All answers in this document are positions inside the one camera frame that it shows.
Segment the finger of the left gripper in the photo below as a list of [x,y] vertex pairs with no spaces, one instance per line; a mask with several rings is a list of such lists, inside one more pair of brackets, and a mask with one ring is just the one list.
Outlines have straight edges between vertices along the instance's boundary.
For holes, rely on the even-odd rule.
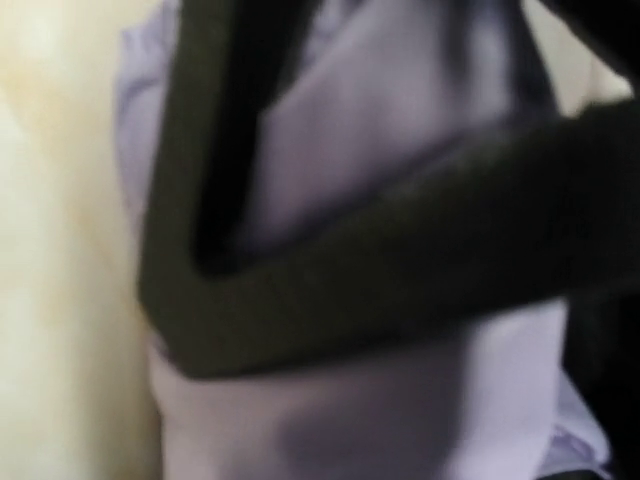
[[639,103],[591,106],[488,144],[318,238],[235,269],[198,263],[212,173],[245,173],[253,128],[225,90],[233,1],[187,1],[144,224],[140,296],[190,377],[293,366],[413,339],[477,315],[639,284]]

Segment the lavender folding umbrella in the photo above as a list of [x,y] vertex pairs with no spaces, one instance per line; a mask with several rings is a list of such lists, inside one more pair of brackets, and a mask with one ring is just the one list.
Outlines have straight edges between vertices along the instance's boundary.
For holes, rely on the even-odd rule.
[[[187,1],[122,36],[116,144],[139,253]],[[247,269],[460,156],[562,121],[517,1],[233,1],[225,82],[255,131],[215,168],[195,256]],[[151,324],[167,479],[610,479],[567,375],[567,295],[413,339],[193,378]]]

